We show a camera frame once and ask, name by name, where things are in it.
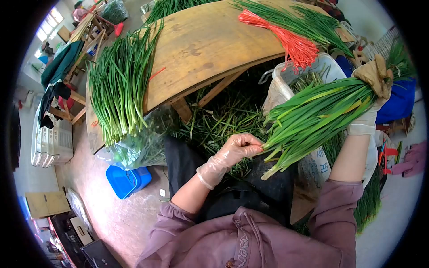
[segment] purple shirt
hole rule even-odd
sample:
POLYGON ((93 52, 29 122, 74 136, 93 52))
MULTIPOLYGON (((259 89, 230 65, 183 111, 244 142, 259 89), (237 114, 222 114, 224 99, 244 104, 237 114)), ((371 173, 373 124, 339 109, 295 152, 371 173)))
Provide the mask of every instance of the purple shirt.
POLYGON ((244 207, 195 225, 195 215, 165 203, 136 267, 356 267, 353 210, 362 193, 360 182, 325 182, 311 237, 244 207))

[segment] red string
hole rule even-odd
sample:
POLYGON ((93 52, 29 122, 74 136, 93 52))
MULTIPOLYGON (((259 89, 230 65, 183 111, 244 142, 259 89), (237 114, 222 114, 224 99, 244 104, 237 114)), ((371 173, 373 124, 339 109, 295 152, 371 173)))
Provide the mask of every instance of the red string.
POLYGON ((293 62, 293 72, 295 74, 298 74, 298 67, 305 69, 307 66, 311 67, 311 64, 316 61, 319 49, 317 49, 316 45, 310 40, 300 37, 279 26, 272 25, 247 9, 244 9, 239 15, 239 21, 272 31, 286 51, 286 62, 293 62))
POLYGON ((163 70, 165 70, 165 66, 161 68, 161 70, 159 70, 158 72, 154 73, 151 77, 149 77, 149 81, 152 80, 153 77, 155 77, 157 74, 159 74, 160 72, 162 72, 163 70))

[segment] blue bucket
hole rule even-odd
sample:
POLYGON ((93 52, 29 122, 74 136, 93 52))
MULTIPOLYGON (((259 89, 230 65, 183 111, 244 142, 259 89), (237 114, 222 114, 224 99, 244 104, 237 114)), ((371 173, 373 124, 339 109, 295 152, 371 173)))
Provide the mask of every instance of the blue bucket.
POLYGON ((125 171, 117 166, 110 166, 106 170, 106 177, 119 199, 140 191, 152 180, 146 167, 125 171))

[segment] window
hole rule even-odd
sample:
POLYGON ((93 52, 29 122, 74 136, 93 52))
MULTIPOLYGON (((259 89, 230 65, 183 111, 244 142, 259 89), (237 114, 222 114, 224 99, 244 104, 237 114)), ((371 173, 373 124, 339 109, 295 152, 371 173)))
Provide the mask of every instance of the window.
POLYGON ((39 29, 36 32, 37 37, 41 41, 45 41, 48 36, 50 39, 53 38, 52 31, 53 29, 63 20, 63 16, 58 12, 58 10, 54 7, 51 12, 46 16, 46 18, 42 21, 39 29))

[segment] left hand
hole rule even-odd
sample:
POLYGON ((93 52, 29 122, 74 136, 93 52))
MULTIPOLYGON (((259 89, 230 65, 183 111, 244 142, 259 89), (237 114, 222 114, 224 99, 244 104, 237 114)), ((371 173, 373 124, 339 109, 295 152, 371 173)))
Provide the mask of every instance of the left hand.
POLYGON ((196 174, 202 184, 213 190, 229 168, 244 157, 263 152, 261 145, 262 142, 250 133, 234 134, 207 163, 196 169, 196 174))
POLYGON ((347 133, 349 135, 374 134, 377 112, 389 100, 392 94, 392 70, 386 70, 386 61, 382 56, 376 54, 374 60, 354 70, 352 76, 368 83, 375 94, 377 94, 378 99, 366 113, 362 114, 347 127, 347 133))

